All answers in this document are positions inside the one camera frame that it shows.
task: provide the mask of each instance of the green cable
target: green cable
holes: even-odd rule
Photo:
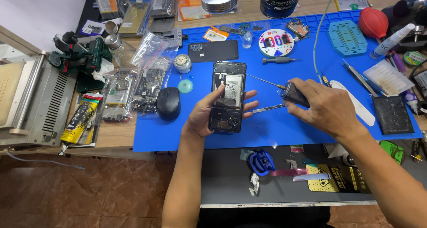
[[[323,84],[322,78],[320,77],[319,72],[317,71],[317,67],[316,67],[316,45],[317,45],[317,38],[319,37],[319,30],[320,30],[320,26],[322,25],[323,22],[323,18],[326,15],[326,12],[328,11],[329,5],[332,2],[332,0],[329,0],[328,5],[326,6],[326,9],[324,10],[323,16],[320,19],[320,23],[319,23],[319,27],[317,28],[317,33],[316,33],[316,40],[314,41],[314,48],[313,48],[313,62],[314,62],[314,69],[316,70],[316,74],[319,77],[320,83]]]

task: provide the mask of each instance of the teal battery holder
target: teal battery holder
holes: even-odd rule
[[[351,20],[333,22],[327,32],[332,48],[342,57],[350,57],[366,53],[368,42]]]

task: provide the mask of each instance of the white cable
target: white cable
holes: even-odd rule
[[[20,161],[52,162],[52,163],[55,163],[55,164],[58,164],[58,165],[65,165],[65,166],[76,167],[78,169],[85,169],[82,166],[78,166],[78,165],[67,165],[67,164],[59,163],[59,162],[56,162],[56,161],[53,161],[53,160],[24,160],[24,159],[18,158],[16,156],[13,156],[12,154],[9,153],[9,151],[6,151],[6,153],[7,153],[8,156],[10,156],[10,157],[12,157],[12,158],[14,158],[16,160],[20,160]]]
[[[317,38],[319,37],[319,31],[320,31],[320,26],[322,25],[323,22],[323,18],[326,15],[326,12],[328,11],[329,5],[332,2],[332,0],[329,0],[328,5],[326,6],[326,9],[324,10],[323,16],[320,19],[320,23],[319,23],[319,27],[317,28],[317,33],[316,33],[316,40],[314,41],[314,48],[313,48],[313,62],[314,62],[314,69],[316,70],[316,74],[319,77],[320,83],[323,84],[322,78],[320,77],[319,72],[317,71],[317,67],[316,67],[316,45],[317,45]]]

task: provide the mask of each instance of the tiled floor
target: tiled floor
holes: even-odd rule
[[[157,228],[175,156],[155,161],[53,155],[21,155],[22,162],[0,158],[2,228]],[[331,208],[336,228],[392,228],[374,205]]]

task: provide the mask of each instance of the red air blower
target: red air blower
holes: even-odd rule
[[[368,37],[380,39],[386,36],[388,25],[387,16],[379,10],[367,7],[360,12],[359,28]]]

